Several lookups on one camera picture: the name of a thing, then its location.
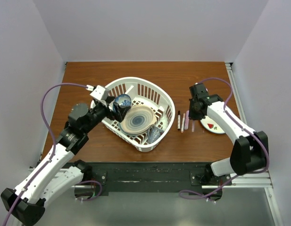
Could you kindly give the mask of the white red pen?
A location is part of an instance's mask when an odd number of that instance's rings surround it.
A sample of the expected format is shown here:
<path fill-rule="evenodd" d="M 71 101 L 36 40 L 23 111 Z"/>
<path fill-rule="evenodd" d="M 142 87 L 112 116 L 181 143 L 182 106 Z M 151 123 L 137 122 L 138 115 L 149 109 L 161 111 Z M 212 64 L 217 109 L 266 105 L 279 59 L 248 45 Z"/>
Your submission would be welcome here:
<path fill-rule="evenodd" d="M 186 116 L 186 113 L 183 113 L 183 116 L 182 116 L 182 123 L 181 123 L 181 133 L 184 132 L 185 116 Z"/>

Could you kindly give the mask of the white black marker pen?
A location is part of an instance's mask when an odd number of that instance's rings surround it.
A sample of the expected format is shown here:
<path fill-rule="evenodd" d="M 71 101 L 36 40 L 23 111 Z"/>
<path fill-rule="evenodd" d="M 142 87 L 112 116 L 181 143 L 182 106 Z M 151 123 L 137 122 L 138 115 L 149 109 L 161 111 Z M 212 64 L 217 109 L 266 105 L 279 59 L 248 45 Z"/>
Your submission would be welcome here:
<path fill-rule="evenodd" d="M 177 113 L 177 130 L 181 130 L 181 111 L 179 110 Z"/>

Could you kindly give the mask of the pink highlighter pen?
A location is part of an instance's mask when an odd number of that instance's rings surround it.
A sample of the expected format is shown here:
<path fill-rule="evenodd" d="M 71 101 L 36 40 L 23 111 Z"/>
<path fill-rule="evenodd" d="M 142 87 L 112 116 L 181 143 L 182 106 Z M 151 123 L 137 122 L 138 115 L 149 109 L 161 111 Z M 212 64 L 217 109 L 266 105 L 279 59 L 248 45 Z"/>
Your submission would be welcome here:
<path fill-rule="evenodd" d="M 186 111 L 184 122 L 184 129 L 187 130 L 188 128 L 189 128 L 189 110 Z"/>

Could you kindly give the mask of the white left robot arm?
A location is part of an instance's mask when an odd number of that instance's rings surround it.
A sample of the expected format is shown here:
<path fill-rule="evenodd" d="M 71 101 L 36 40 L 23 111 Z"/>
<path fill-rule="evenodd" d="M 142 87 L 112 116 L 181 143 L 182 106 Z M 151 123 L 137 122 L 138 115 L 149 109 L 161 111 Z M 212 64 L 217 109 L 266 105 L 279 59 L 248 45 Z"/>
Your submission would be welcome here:
<path fill-rule="evenodd" d="M 76 161 L 64 176 L 54 178 L 89 140 L 88 133 L 105 118 L 122 122 L 132 107 L 127 94 L 94 99 L 95 106 L 73 106 L 64 129 L 37 167 L 14 189 L 5 188 L 0 197 L 8 211 L 25 226 L 35 225 L 46 207 L 69 187 L 92 182 L 91 166 Z"/>

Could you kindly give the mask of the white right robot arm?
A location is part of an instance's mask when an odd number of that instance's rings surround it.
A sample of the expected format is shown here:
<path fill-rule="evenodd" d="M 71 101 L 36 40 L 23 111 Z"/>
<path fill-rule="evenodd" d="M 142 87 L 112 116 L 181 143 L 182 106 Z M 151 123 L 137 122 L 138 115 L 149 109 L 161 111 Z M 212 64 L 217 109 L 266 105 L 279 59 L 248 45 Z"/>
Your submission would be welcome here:
<path fill-rule="evenodd" d="M 218 95 L 195 95 L 190 99 L 189 118 L 214 120 L 232 141 L 229 158 L 211 163 L 204 179 L 215 185 L 225 174 L 261 173 L 269 167 L 268 137 L 256 132 L 233 114 Z"/>

